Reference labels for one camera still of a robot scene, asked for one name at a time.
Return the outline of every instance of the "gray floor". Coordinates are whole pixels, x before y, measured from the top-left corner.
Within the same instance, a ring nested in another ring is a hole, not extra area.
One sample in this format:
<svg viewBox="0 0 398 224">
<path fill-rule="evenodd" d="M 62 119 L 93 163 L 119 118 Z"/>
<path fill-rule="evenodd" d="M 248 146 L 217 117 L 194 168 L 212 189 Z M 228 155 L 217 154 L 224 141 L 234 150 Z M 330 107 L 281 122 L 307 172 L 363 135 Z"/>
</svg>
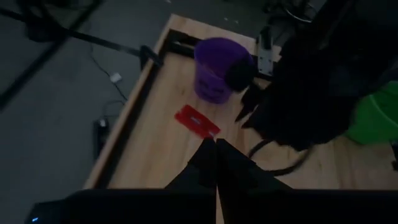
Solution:
<svg viewBox="0 0 398 224">
<path fill-rule="evenodd" d="M 17 10 L 12 2 L 0 6 Z M 131 47 L 152 47 L 170 13 L 176 13 L 255 37 L 265 24 L 263 2 L 112 0 L 91 16 L 81 32 Z M 54 13 L 64 25 L 77 15 Z M 4 91 L 48 44 L 25 39 L 18 21 L 0 17 L 0 29 L 6 40 L 0 45 L 5 49 L 0 57 L 0 91 Z M 138 59 L 98 46 L 94 55 L 109 73 L 123 76 L 119 86 L 128 95 L 139 76 Z M 91 61 L 89 43 L 70 39 L 0 114 L 2 223 L 22 223 L 34 202 L 62 198 L 82 187 L 94 164 L 92 122 L 107 101 L 120 99 Z"/>
</svg>

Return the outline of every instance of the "wooden tabletop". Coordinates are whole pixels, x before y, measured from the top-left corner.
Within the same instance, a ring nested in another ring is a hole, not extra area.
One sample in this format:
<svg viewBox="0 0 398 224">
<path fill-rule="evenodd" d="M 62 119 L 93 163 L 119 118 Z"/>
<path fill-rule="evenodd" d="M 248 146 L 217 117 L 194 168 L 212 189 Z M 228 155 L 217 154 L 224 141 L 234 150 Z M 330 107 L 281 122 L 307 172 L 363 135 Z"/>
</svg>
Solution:
<svg viewBox="0 0 398 224">
<path fill-rule="evenodd" d="M 155 46 L 156 52 L 159 52 L 169 29 L 199 39 L 226 37 L 240 43 L 250 53 L 255 53 L 255 41 L 250 37 L 176 15 L 172 15 L 168 21 Z M 274 48 L 274 52 L 279 51 L 279 47 Z M 147 63 L 143 69 L 86 181 L 86 189 L 94 186 L 152 64 Z M 241 95 L 233 94 L 223 105 L 207 103 L 196 96 L 193 91 L 194 68 L 192 58 L 167 54 L 109 188 L 162 188 L 186 166 L 202 141 L 174 119 L 174 114 L 186 104 L 196 108 L 221 128 L 217 138 L 226 139 L 243 153 L 247 154 L 260 141 L 254 131 L 240 128 L 244 121 L 234 123 L 241 109 Z M 254 156 L 254 161 L 263 169 L 280 169 L 298 157 L 299 154 L 293 149 L 271 143 Z M 317 146 L 301 169 L 279 179 L 293 188 L 398 189 L 398 172 L 391 167 L 393 160 L 388 144 L 359 146 L 342 136 Z"/>
</svg>

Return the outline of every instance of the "purple cup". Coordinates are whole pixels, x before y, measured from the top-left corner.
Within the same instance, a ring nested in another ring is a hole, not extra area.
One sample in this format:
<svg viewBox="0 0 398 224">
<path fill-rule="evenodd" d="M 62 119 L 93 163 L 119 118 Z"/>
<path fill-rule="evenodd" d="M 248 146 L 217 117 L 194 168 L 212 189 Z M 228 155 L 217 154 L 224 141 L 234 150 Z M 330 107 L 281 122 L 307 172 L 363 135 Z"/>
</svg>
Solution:
<svg viewBox="0 0 398 224">
<path fill-rule="evenodd" d="M 195 92 L 210 103 L 228 101 L 232 90 L 224 77 L 230 66 L 245 57 L 253 62 L 250 53 L 240 44 L 221 37 L 202 40 L 195 47 Z"/>
</svg>

